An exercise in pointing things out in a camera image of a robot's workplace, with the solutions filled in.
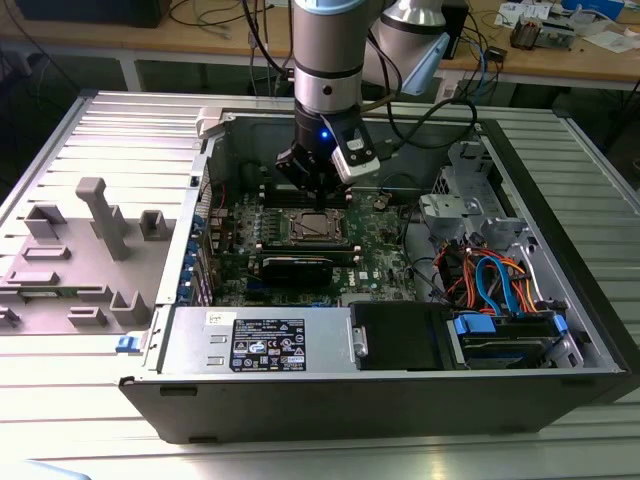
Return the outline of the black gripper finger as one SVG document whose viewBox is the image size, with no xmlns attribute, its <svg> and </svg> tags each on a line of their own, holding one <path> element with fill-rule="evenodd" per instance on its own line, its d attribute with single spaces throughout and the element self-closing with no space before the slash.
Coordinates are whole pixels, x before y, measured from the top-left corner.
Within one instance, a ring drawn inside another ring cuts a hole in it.
<svg viewBox="0 0 640 480">
<path fill-rule="evenodd" d="M 341 182 L 338 174 L 327 175 L 324 179 L 324 207 L 346 209 L 349 203 L 349 188 L 349 185 Z"/>
<path fill-rule="evenodd" d="M 277 156 L 275 166 L 292 185 L 314 200 L 316 210 L 326 208 L 327 174 L 314 154 L 293 142 Z"/>
</svg>

